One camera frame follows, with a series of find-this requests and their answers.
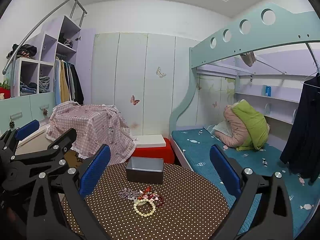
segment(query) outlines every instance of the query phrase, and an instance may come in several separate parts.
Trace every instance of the teal bed sheet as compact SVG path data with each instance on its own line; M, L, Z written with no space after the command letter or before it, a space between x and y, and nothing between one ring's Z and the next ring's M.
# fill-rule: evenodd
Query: teal bed sheet
M214 169L209 152L212 145L217 144L223 149L224 143L216 139L207 130L192 129L173 131L172 138L178 144L192 169L212 182L225 196L229 207L235 201L223 185L218 173ZM298 174L290 174L288 168L279 160L281 151L271 145L265 144L260 151L237 151L234 148L224 150L228 157L234 158L243 167L250 167L256 174L271 176L274 172L282 173L285 181L293 214L293 235L296 237L305 226L308 217L316 206L320 196L320 179L310 186L309 179L302 179ZM256 195L250 212L239 233L247 231L251 225L260 201Z

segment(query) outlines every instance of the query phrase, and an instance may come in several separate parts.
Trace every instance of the brown tablecloth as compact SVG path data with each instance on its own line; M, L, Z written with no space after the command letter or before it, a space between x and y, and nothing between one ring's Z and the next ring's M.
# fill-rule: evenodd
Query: brown tablecloth
M208 239L227 215L224 196L211 182L186 168L164 164L164 182L151 185L164 197L164 205L152 216L141 217L133 201L120 198L119 190L145 190L148 184L128 182L126 163L106 168L86 202L113 239ZM62 206L74 232L81 233L66 198ZM151 207L138 207L146 213Z

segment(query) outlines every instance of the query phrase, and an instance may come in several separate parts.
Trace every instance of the metal railing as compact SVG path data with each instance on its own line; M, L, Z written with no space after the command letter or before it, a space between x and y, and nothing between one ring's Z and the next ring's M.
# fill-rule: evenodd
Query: metal railing
M58 9L60 9L60 7L62 7L63 5L65 5L67 2L69 2L70 0L66 0L64 1L62 4L60 4L58 7L56 7L55 9L53 9L49 14L47 14L40 22L38 22L38 24L33 27L33 29L27 34L27 36L24 37L24 39L20 42L19 46L15 49L14 53L12 54L12 56L10 57L10 59L7 62L7 65L5 65L4 69L2 70L2 74L5 75L7 73L7 69L10 65L10 63L12 62L12 71L15 67L15 63L16 63L16 57L17 57L17 52L19 51L19 49L21 48L21 46L26 42L26 40L30 37L30 35L36 30L36 28L38 28L49 16L51 16L55 11L57 11ZM75 0L75 4L71 10L71 14L70 14L70 18L72 18L73 13L76 9L76 6L79 5L79 7L82 9L83 13L82 13L82 17L80 20L80 24L79 27L81 27L82 25L82 21L84 18L84 15L87 14L87 11L83 8L83 6L79 3L78 0Z

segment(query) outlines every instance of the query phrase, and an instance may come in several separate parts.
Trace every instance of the pink blanket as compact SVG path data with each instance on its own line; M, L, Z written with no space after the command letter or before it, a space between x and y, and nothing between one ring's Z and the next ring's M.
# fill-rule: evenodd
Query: pink blanket
M105 143L111 150L109 165L123 163L136 148L130 129L115 106L80 106L68 101L53 108L46 137L54 141L70 128L77 131L71 149L82 158L93 156Z

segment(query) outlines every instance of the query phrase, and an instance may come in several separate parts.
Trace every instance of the green plant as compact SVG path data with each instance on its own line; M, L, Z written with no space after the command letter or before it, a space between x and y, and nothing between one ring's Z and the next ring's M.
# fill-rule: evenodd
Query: green plant
M10 90L10 86L8 85L8 80L3 81L3 83L0 82L0 88Z

